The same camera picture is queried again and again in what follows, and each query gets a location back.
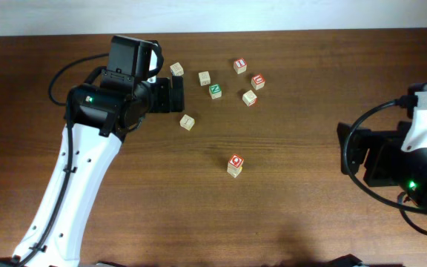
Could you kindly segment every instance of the green led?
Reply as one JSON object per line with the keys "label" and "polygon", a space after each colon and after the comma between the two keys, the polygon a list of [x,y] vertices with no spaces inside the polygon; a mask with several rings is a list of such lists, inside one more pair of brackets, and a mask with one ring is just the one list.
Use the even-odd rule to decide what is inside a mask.
{"label": "green led", "polygon": [[411,182],[409,183],[409,188],[410,188],[410,189],[414,190],[414,189],[416,189],[416,187],[417,187],[417,184],[416,184],[415,182],[411,181]]}

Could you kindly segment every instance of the green block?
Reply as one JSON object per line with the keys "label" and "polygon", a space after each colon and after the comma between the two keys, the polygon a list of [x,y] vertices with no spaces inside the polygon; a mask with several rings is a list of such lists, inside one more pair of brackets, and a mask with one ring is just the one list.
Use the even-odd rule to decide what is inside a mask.
{"label": "green block", "polygon": [[211,91],[211,93],[222,92],[222,89],[220,89],[220,85],[211,85],[208,87],[208,89]]}

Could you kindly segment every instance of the wooden surface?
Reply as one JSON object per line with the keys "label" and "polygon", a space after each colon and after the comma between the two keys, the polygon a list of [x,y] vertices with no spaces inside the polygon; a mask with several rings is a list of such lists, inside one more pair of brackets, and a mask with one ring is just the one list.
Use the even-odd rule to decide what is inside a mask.
{"label": "wooden surface", "polygon": [[[355,254],[367,263],[427,266],[427,237],[340,173],[338,122],[427,82],[427,29],[137,35],[157,39],[160,76],[180,62],[185,112],[148,114],[108,170],[88,220],[82,263],[128,266],[260,266]],[[35,215],[56,162],[63,109],[47,98],[53,74],[109,50],[110,36],[0,38],[0,257],[10,256]],[[237,75],[233,60],[248,70]],[[69,88],[106,59],[67,72]],[[212,100],[198,72],[222,86]],[[241,95],[262,73],[247,108]],[[365,126],[391,130],[405,111]],[[237,179],[232,154],[245,158]],[[395,199],[398,188],[377,191]],[[427,228],[427,218],[413,216]]]}

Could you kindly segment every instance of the table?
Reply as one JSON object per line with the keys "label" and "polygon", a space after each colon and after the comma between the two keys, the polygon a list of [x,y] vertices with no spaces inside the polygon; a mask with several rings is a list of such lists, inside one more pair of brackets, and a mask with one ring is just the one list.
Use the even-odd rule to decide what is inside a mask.
{"label": "table", "polygon": [[[352,253],[367,263],[427,266],[427,237],[398,211],[340,173],[338,122],[427,82],[427,29],[136,34],[156,39],[165,67],[185,70],[185,113],[148,114],[110,166],[85,229],[82,263],[127,266],[260,266],[326,261]],[[55,165],[63,108],[47,98],[68,62],[109,51],[111,35],[0,37],[0,257],[10,256],[35,215]],[[233,60],[248,70],[237,75]],[[70,69],[68,90],[97,59]],[[212,100],[198,72],[222,86]],[[241,99],[254,73],[258,102]],[[406,112],[365,126],[392,130]],[[237,179],[232,154],[245,158]],[[395,199],[399,188],[378,188]],[[427,228],[427,218],[412,216]]]}

